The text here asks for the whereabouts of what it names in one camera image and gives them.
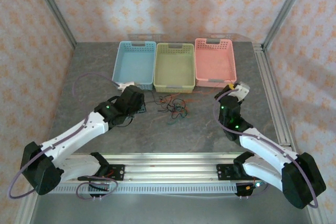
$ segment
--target basket handle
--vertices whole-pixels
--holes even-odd
[[[166,85],[167,89],[181,89],[182,86],[177,86],[177,85]]]
[[[168,47],[169,48],[178,48],[178,49],[181,49],[183,47],[183,44],[181,44],[181,43],[169,43]]]
[[[233,34],[226,34],[226,33],[213,33],[208,34],[209,38],[214,39],[232,39]]]
[[[216,39],[216,38],[209,38],[206,39],[207,44],[219,44],[221,43],[221,39]]]
[[[133,47],[144,47],[145,41],[131,41]]]
[[[151,34],[139,34],[138,38],[139,39],[149,40],[149,39],[153,39],[153,35],[151,35]]]
[[[221,79],[208,79],[208,82],[224,82],[224,80]]]

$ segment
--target tangled wires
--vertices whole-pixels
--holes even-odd
[[[165,96],[159,96],[159,100],[156,101],[153,91],[151,91],[151,93],[153,96],[153,101],[150,102],[154,102],[156,105],[161,106],[161,109],[159,109],[158,112],[162,113],[171,112],[172,119],[177,119],[179,116],[185,118],[188,115],[188,110],[186,109],[186,103],[183,99],[180,98],[173,99],[173,95],[168,94]]]

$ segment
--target black wire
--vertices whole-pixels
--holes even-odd
[[[115,99],[117,99],[119,97],[120,97],[119,95],[115,95],[115,96],[111,97],[108,101],[113,102]]]
[[[159,96],[159,101],[155,100],[154,93],[150,90],[153,96],[153,101],[146,103],[154,102],[156,105],[160,105],[162,109],[159,109],[158,112],[166,113],[171,112],[172,119],[177,119],[179,116],[184,118],[188,115],[186,109],[186,103],[183,99],[175,98],[173,99],[171,94],[165,96]]]
[[[109,191],[108,189],[100,188],[100,187],[97,187],[97,186],[93,186],[93,185],[91,185],[91,184],[89,184],[89,187],[92,187],[92,188],[94,188],[94,189],[96,189],[96,190],[99,190],[99,191]]]

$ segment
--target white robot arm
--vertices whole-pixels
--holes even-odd
[[[304,208],[316,196],[326,190],[326,185],[311,155],[288,150],[246,122],[240,115],[240,105],[249,92],[248,85],[229,85],[215,96],[220,102],[219,119],[226,136],[245,152],[234,159],[233,169],[218,165],[218,178],[227,180],[235,177],[261,179],[283,192],[288,201],[297,208]]]
[[[145,111],[141,89],[128,84],[122,86],[122,90],[120,96],[100,103],[85,120],[66,132],[40,146],[31,142],[25,147],[21,168],[39,155],[23,171],[23,175],[39,195],[47,194],[60,182],[69,179],[86,175],[102,177],[108,173],[110,165],[99,153],[81,158],[66,158],[98,135],[122,124],[134,114]]]

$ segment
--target patterned wallpaper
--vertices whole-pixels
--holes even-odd
[[[47,139],[71,56],[44,0],[0,0],[1,223],[14,223],[20,200],[8,200],[7,187],[25,145]]]
[[[79,42],[127,40],[127,34],[141,33],[166,34],[174,41],[237,33],[263,42],[284,1],[56,0]]]
[[[293,132],[327,185],[319,197],[336,223],[336,0],[297,0],[270,49]]]

